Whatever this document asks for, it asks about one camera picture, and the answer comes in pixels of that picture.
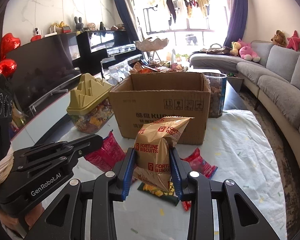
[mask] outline pink plush pig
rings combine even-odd
[[[250,47],[243,47],[239,50],[239,54],[240,57],[248,60],[248,61],[253,61],[253,62],[259,62],[260,61],[260,57],[258,56],[258,54],[256,52],[253,51],[252,48]]]
[[[239,39],[237,42],[240,43],[240,45],[241,45],[242,48],[246,47],[246,46],[249,47],[249,48],[251,48],[251,43],[245,43],[241,39]]]

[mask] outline black piano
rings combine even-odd
[[[80,57],[73,61],[81,73],[96,75],[128,59],[128,64],[143,58],[130,42],[126,31],[87,31],[77,36]]]

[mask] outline green snack package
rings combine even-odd
[[[148,184],[145,184],[142,182],[140,184],[140,186],[138,187],[138,190],[144,191],[151,195],[154,195],[154,196],[156,196],[164,201],[170,202],[176,206],[179,203],[179,199],[174,192],[174,187],[173,187],[172,182],[169,182],[169,188],[170,188],[169,192],[165,192],[154,186],[151,186],[151,185],[148,185]]]

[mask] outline yellow container lid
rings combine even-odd
[[[70,91],[69,115],[85,115],[108,97],[112,87],[105,79],[82,74],[78,87]]]

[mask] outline human hand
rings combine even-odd
[[[29,226],[29,229],[34,225],[34,223],[38,220],[38,218],[43,213],[44,208],[42,207],[42,204],[36,205],[26,216],[25,221],[27,225]],[[3,210],[0,210],[0,221],[3,223],[7,228],[10,228],[11,230],[16,230],[16,225],[19,224],[19,220],[17,218],[10,217],[6,212]]]

